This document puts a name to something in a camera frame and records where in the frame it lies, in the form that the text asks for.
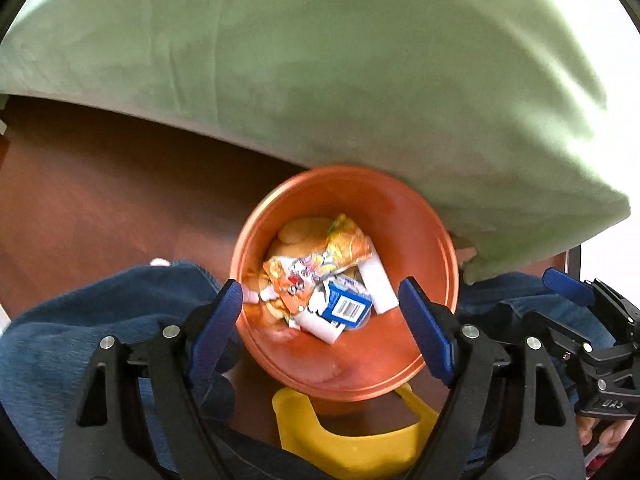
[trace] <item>metal screw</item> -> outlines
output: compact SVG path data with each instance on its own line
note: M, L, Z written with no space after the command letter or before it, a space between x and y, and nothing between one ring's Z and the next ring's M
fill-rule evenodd
M465 325L462 327L462 334L469 339L475 339L480 335L480 331L473 325Z
M100 341L100 348L104 348L105 350L111 348L116 343L116 339L112 335L108 335L107 337L103 337L102 341Z
M532 350L540 350L542 348L542 343L537 337L527 337L527 346Z
M180 333L180 327L175 325L169 325L162 330L162 335L165 338L176 337Z

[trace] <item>hand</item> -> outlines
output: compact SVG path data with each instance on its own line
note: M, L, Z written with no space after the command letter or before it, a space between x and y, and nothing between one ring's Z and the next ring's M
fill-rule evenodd
M580 437L580 442L583 446L586 446L593 438L593 428L600 419L577 415L575 417L575 421L578 425L578 436ZM607 455L609 453L613 453L633 423L633 419L619 420L604 430L600 435L600 442L602 444L606 444L606 446L599 454Z

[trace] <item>blue box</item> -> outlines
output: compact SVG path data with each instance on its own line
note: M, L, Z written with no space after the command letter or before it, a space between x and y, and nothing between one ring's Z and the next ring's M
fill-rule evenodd
M368 294L357 292L342 281L325 283L329 290L329 301L322 317L344 323L348 328L357 328L371 310L373 301Z

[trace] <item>yellow object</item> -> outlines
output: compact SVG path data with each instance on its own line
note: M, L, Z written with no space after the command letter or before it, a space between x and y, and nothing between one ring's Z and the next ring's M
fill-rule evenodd
M283 388L273 396L282 449L338 480L383 479L406 471L420 455L438 413L416 396L408 383L396 393L420 421L391 433L341 436L320 425L306 395Z

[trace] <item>green blanket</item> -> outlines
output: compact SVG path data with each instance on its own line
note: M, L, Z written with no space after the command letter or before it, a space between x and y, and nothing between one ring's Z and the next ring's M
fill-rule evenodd
M0 92L386 171L476 247L468 282L629 215L595 156L607 89L558 0L28 0Z

